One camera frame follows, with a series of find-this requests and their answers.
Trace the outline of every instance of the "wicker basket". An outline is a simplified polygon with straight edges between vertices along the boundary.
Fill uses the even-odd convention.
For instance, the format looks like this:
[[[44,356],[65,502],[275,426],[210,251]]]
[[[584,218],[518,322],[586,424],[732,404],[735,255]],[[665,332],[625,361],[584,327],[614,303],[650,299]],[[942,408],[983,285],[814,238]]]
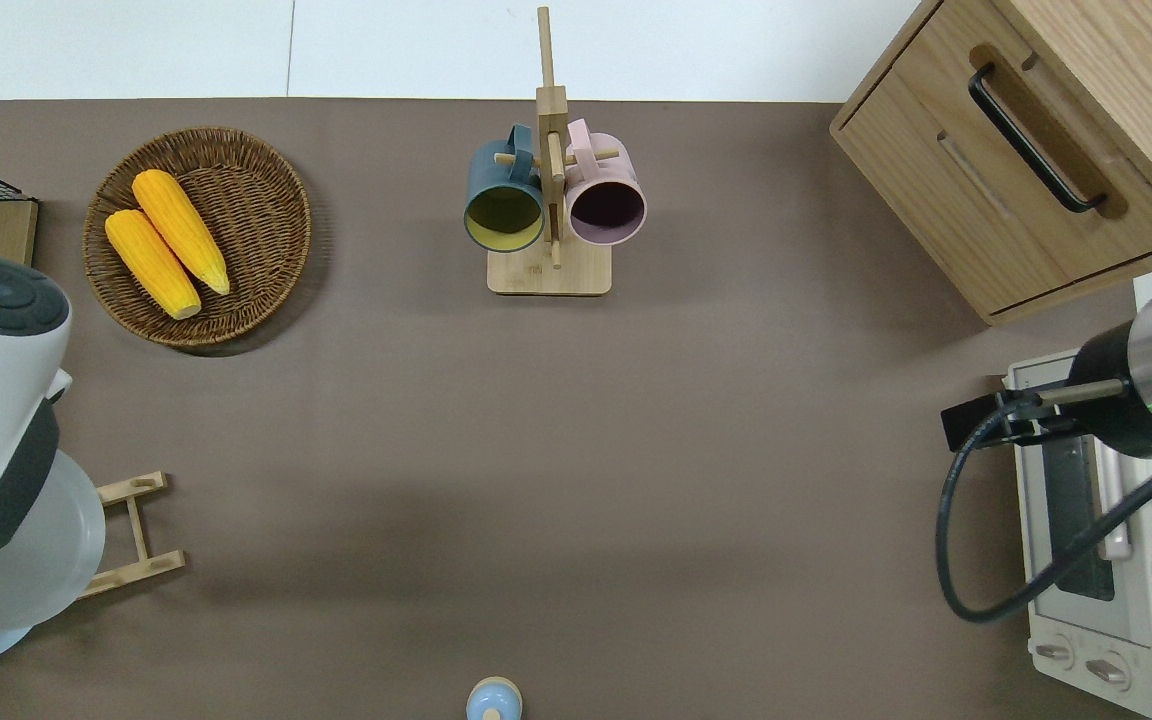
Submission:
[[[119,259],[105,218],[136,209],[141,170],[172,173],[210,228],[229,295],[195,282],[202,311],[173,320]],[[188,128],[146,143],[101,182],[83,227],[83,266],[96,297],[137,336],[179,348],[214,346],[270,318],[301,278],[310,251],[310,200],[296,170],[268,143],[232,128]]]

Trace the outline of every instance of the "mug holder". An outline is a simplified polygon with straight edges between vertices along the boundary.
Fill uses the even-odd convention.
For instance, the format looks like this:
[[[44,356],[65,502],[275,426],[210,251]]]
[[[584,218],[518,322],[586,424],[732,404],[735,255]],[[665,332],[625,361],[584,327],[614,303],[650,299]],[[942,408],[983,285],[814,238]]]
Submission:
[[[554,85],[554,60],[550,44],[550,8],[538,9],[543,85],[536,89],[536,142],[539,151],[540,190],[545,204],[545,233],[540,240],[515,252],[488,252],[488,289],[498,295],[598,296],[612,290],[612,249],[582,241],[567,229],[563,190],[567,167],[576,159],[563,154],[567,132],[567,88]],[[614,158],[599,152],[596,159]],[[497,154],[498,162],[513,162]]]

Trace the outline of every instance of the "corn cob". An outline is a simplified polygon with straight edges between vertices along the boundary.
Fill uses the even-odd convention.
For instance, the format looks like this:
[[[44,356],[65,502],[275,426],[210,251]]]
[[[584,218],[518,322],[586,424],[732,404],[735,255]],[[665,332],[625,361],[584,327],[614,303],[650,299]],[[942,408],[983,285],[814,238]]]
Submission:
[[[229,295],[225,258],[177,180],[162,170],[143,170],[132,179],[132,195],[189,273]]]
[[[105,236],[132,276],[166,314],[183,320],[198,314],[202,303],[175,255],[139,210],[120,210],[105,218]]]

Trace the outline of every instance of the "black drawer handle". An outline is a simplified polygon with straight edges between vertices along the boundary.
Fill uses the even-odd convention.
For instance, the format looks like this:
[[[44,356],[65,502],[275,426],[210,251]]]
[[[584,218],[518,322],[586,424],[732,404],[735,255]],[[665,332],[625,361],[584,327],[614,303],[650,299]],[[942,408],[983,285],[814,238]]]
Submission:
[[[1020,130],[1014,120],[1007,116],[1002,106],[998,105],[998,101],[984,86],[984,78],[988,77],[992,71],[993,63],[986,63],[977,70],[977,74],[972,76],[972,82],[968,83],[968,93],[972,96],[972,100],[984,113],[984,116],[990,119],[993,127],[998,128],[998,131],[1011,145],[1011,150],[1016,151],[1020,159],[1029,165],[1029,169],[1033,170],[1036,176],[1047,187],[1047,190],[1052,192],[1052,196],[1055,196],[1056,200],[1070,213],[1085,213],[1085,211],[1096,209],[1097,205],[1105,202],[1105,194],[1097,195],[1091,200],[1083,200],[1078,195],[1074,195],[1074,190],[1070,190],[1064,180],[1056,174],[1056,170],[1051,167],[1051,162],[1043,158],[1043,154],[1039,154],[1033,143],[1029,142],[1025,134]]]

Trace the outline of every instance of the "pink mug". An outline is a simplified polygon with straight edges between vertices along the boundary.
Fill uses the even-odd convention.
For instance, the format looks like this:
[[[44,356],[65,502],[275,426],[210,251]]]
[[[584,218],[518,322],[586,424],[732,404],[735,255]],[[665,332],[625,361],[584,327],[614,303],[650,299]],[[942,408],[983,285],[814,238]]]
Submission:
[[[567,227],[576,237],[594,245],[617,245],[635,236],[646,218],[646,202],[626,144],[606,132],[590,132],[584,119],[573,120],[567,131],[573,143],[567,168]],[[598,160],[594,152],[616,150],[616,158]]]

